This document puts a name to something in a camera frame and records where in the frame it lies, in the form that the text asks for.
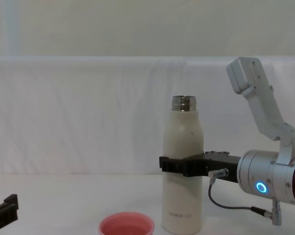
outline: white table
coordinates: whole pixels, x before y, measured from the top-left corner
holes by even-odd
[[[203,228],[200,235],[295,235],[295,206],[282,204],[283,225],[250,211],[213,205],[203,183]],[[161,221],[160,175],[0,175],[0,203],[19,197],[19,220],[0,235],[97,235],[99,222],[120,211],[137,211],[155,222],[155,235],[168,235]],[[271,208],[271,201],[245,194],[237,184],[217,180],[213,198],[225,205]]]

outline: stainless steel bottle rim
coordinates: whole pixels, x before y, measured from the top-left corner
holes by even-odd
[[[175,95],[172,97],[172,110],[189,112],[196,110],[196,97],[191,95]]]

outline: black clamp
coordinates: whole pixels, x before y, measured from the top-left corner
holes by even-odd
[[[237,183],[239,161],[240,157],[230,156],[229,152],[210,151],[183,159],[159,157],[159,166],[163,172],[178,173],[185,177],[208,176],[211,170],[227,168],[229,175],[220,179]]]
[[[18,219],[18,209],[18,197],[16,194],[11,194],[0,205],[0,229]]]

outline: pink cup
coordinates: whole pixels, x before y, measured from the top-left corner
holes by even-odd
[[[154,222],[138,212],[120,212],[106,217],[99,225],[101,235],[152,235]]]

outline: blue led ring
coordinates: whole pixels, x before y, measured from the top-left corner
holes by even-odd
[[[256,188],[257,188],[258,191],[260,191],[261,193],[265,193],[265,192],[267,192],[267,187],[266,187],[263,183],[261,183],[261,182],[259,182],[259,183],[256,184]]]

